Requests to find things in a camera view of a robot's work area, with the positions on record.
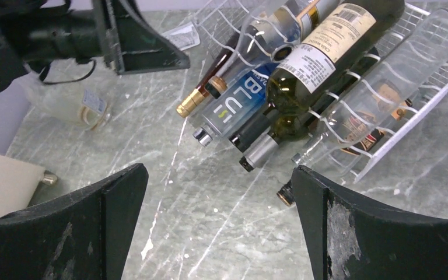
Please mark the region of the dark green wine bottle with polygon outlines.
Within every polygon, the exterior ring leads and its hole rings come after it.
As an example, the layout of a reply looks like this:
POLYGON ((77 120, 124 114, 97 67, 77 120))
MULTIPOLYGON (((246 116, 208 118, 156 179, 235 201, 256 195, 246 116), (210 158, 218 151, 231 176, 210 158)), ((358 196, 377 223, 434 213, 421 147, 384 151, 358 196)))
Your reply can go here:
POLYGON ((241 152, 280 117, 305 113, 404 13, 404 1, 342 1, 275 68, 265 103, 229 141, 241 152))

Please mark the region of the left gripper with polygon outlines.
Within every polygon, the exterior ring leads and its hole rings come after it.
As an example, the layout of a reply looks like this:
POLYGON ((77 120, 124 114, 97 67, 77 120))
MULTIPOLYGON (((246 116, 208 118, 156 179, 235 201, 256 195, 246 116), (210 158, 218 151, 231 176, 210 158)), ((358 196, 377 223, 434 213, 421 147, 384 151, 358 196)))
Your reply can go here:
POLYGON ((188 69, 190 59, 159 34, 135 1, 93 1, 93 17, 63 15, 27 27, 27 60, 103 57, 117 75, 188 69))

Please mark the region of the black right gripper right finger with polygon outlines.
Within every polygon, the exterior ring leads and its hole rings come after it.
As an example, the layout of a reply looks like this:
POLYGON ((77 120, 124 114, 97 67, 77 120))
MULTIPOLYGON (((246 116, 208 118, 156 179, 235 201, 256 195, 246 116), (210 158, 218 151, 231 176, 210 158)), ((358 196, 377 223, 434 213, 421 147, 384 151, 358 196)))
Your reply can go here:
POLYGON ((448 279, 448 219, 389 206, 305 166, 291 183, 315 279, 448 279))

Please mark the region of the clear bottle white label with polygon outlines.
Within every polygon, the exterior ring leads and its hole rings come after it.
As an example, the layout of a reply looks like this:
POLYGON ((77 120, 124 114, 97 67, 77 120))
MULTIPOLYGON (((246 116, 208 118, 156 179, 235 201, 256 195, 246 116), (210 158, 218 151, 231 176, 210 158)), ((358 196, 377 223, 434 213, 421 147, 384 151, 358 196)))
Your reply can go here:
POLYGON ((42 112, 83 130, 96 130, 111 118, 107 93, 83 82, 59 85, 30 82, 26 97, 42 112))

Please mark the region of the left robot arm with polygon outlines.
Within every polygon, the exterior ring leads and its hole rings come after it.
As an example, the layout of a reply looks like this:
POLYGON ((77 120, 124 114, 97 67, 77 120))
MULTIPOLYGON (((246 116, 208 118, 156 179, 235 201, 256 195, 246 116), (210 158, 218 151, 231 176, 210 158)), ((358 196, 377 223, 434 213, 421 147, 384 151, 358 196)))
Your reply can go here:
MULTIPOLYGON (((0 92, 54 60, 103 57, 119 75, 190 67, 134 1, 0 1, 0 92)), ((92 185, 0 215, 0 279, 120 279, 149 174, 134 163, 92 185)))

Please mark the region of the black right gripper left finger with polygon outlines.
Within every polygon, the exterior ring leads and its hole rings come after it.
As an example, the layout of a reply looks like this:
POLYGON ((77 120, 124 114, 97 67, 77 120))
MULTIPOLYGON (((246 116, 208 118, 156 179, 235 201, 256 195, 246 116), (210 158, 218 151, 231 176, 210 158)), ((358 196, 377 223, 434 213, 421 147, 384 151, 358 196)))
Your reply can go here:
POLYGON ((133 164, 0 218, 0 279, 120 279, 148 185, 133 164))

